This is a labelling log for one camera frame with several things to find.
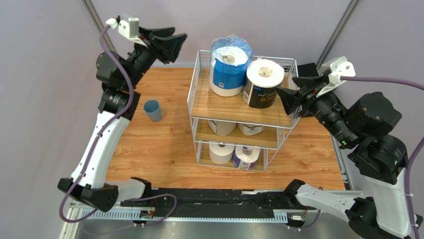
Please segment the white roll blue label wrapper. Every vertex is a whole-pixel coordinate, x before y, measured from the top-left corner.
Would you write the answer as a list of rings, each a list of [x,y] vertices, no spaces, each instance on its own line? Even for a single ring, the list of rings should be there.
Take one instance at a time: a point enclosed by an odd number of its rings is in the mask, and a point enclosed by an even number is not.
[[[235,168],[249,171],[256,165],[261,154],[261,149],[248,146],[236,146],[233,152],[233,165]]]

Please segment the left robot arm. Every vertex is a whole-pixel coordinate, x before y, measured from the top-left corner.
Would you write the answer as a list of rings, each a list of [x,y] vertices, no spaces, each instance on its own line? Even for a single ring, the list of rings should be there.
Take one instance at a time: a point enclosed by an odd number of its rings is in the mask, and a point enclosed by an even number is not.
[[[107,182],[106,172],[138,106],[140,94],[135,91],[136,85],[155,61],[175,62],[186,39],[187,35],[176,34],[174,27],[140,27],[135,34],[134,49],[127,58],[104,47],[96,60],[96,77],[103,89],[96,126],[75,171],[59,180],[60,191],[102,212],[109,211],[117,202],[144,195],[147,181],[132,177]]]

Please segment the white wire wooden shelf rack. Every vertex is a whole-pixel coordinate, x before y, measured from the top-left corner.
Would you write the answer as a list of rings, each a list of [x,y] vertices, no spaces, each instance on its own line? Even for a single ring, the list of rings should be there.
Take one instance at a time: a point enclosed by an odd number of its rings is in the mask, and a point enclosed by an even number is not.
[[[290,115],[284,111],[279,97],[273,105],[265,109],[249,107],[242,94],[221,97],[209,87],[211,53],[207,50],[197,52],[189,96],[187,99],[189,117],[197,163],[202,166],[235,168],[233,162],[218,164],[212,161],[209,148],[213,144],[247,146],[259,148],[260,155],[253,171],[265,171],[277,156],[286,139],[300,120],[301,107]],[[217,135],[209,126],[209,121],[255,124],[265,130],[257,135],[244,135],[239,128],[227,136]]]

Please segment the brown paper roll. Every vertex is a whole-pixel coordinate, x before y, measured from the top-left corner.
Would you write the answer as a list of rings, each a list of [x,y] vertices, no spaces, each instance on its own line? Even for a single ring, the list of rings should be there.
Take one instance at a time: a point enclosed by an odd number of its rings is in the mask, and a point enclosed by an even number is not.
[[[208,120],[208,125],[215,134],[227,136],[234,131],[237,126],[237,123],[219,120]]]
[[[246,136],[253,136],[262,133],[265,130],[265,126],[258,124],[246,124],[238,123],[239,130]]]

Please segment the white roll dark brown wrapper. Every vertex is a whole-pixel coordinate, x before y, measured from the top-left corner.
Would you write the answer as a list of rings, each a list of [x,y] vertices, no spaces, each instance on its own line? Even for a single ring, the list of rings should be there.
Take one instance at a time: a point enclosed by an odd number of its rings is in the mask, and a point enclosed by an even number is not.
[[[252,61],[246,71],[246,85],[243,100],[251,108],[265,109],[273,105],[277,92],[285,76],[282,66],[264,58]]]

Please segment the blue paper towel roll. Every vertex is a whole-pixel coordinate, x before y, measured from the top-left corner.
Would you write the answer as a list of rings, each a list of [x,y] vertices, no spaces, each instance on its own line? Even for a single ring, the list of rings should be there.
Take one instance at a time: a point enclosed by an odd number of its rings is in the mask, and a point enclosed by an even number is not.
[[[249,43],[231,34],[211,43],[209,87],[221,97],[239,94],[245,85],[253,50]]]

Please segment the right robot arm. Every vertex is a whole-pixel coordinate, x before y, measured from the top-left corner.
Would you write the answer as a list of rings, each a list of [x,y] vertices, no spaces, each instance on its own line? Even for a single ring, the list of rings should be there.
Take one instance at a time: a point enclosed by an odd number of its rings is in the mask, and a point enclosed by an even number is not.
[[[348,158],[368,182],[372,196],[343,197],[295,179],[284,189],[284,201],[338,217],[364,239],[419,238],[424,219],[414,213],[409,183],[412,164],[424,144],[408,155],[406,145],[390,134],[402,114],[381,92],[364,94],[346,108],[329,88],[327,76],[293,81],[297,90],[276,88],[285,112],[298,107],[310,112],[340,149],[349,149]]]

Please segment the plain white paper towel roll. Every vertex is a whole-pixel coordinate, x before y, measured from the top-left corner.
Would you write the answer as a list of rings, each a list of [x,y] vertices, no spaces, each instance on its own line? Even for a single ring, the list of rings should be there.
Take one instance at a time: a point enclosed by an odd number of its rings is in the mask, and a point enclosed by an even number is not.
[[[209,144],[209,156],[216,164],[226,164],[232,160],[235,150],[234,145],[213,142]]]

